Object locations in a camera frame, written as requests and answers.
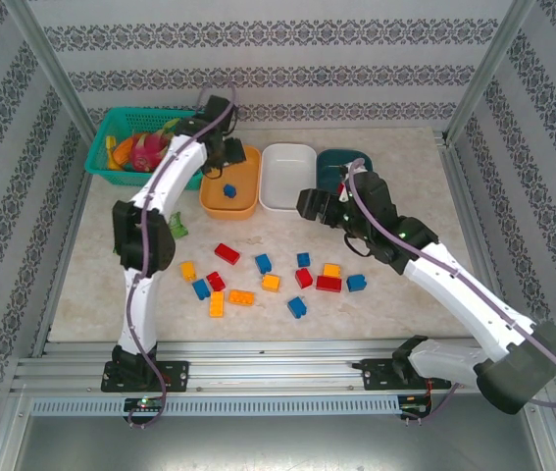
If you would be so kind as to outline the dark teal plastic container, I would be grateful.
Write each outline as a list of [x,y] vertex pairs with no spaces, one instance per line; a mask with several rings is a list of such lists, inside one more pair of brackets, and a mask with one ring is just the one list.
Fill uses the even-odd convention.
[[335,168],[337,166],[345,166],[359,158],[364,159],[364,167],[368,171],[373,170],[373,163],[370,157],[358,150],[332,148],[319,153],[316,161],[317,189],[337,194],[337,188],[341,183],[336,179]]

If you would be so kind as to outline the white plastic container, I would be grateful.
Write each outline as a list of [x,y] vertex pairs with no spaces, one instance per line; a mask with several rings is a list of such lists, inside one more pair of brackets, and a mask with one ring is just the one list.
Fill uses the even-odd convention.
[[316,186],[316,151],[299,143],[274,143],[262,153],[259,200],[269,212],[297,216],[303,189]]

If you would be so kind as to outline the orange plastic container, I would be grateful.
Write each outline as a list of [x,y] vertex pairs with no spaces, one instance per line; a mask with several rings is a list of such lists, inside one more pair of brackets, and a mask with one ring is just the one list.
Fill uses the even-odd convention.
[[[255,212],[259,200],[262,158],[260,151],[251,145],[244,145],[244,150],[244,162],[225,167],[221,174],[213,170],[202,179],[200,204],[211,218],[242,221]],[[223,188],[226,184],[236,188],[234,199],[224,196]]]

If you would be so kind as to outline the pink toy dragon fruit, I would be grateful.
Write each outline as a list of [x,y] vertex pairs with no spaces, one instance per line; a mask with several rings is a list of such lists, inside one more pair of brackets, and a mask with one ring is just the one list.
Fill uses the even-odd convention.
[[159,130],[135,134],[129,152],[129,167],[134,172],[152,173],[160,165],[171,141],[180,118],[166,122]]

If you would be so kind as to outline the orange toy fruit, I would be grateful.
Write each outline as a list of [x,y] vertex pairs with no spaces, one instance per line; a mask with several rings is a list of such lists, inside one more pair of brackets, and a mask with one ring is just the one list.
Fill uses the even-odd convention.
[[114,148],[112,156],[117,165],[124,167],[129,163],[133,146],[134,138],[129,137]]

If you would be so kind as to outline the green plastic basket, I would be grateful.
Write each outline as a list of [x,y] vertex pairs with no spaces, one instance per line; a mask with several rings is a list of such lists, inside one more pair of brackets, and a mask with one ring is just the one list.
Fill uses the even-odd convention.
[[157,131],[173,119],[191,117],[193,114],[193,111],[179,109],[111,108],[90,146],[84,164],[85,171],[114,185],[144,186],[151,177],[150,174],[109,169],[106,137],[113,136],[120,142],[136,133]]

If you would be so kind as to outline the yellow toy corn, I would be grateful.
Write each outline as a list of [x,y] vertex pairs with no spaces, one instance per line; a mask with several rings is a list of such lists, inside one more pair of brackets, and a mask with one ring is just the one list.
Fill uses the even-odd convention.
[[107,168],[110,171],[122,171],[123,167],[117,163],[114,158],[114,151],[117,146],[116,138],[113,135],[107,135],[105,138],[105,147],[107,153]]

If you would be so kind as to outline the small circuit board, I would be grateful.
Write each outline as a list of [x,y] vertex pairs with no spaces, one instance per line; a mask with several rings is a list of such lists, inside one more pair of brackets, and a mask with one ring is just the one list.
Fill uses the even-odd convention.
[[156,397],[126,398],[124,413],[151,413],[157,414],[163,408],[162,399]]
[[431,413],[431,396],[425,395],[400,395],[398,396],[400,416],[402,419],[424,419]]

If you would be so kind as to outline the aluminium side rail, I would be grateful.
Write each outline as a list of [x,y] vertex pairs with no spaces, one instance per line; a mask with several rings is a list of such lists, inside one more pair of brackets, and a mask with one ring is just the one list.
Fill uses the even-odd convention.
[[63,235],[63,243],[59,252],[57,264],[52,273],[51,285],[42,305],[43,310],[41,311],[41,317],[36,325],[36,330],[34,332],[29,352],[31,357],[40,357],[44,351],[76,243],[80,220],[92,180],[91,175],[85,170],[84,165],[81,165],[81,169],[82,180],[72,207],[69,224],[67,225]]
[[477,286],[492,300],[500,299],[500,286],[458,155],[447,146],[441,132],[433,135],[458,222],[457,229],[441,231],[441,239],[454,259],[472,274]]

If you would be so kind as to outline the aluminium frame post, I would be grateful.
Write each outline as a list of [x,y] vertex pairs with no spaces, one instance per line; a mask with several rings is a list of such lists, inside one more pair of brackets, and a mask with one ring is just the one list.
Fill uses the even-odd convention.
[[535,1],[512,0],[506,15],[493,35],[492,41],[487,47],[476,72],[452,115],[448,127],[441,134],[441,142],[444,146],[448,147],[458,139]]
[[96,128],[28,1],[2,1],[44,74],[56,90],[82,139],[88,145],[92,144],[96,135]]

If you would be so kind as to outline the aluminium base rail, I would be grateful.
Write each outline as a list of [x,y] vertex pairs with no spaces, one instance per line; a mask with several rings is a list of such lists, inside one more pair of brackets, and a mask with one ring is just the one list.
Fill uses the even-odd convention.
[[[331,395],[361,393],[353,365],[384,358],[401,340],[162,341],[157,356],[189,364],[190,395]],[[87,396],[101,393],[110,342],[49,342],[21,358],[9,393]]]

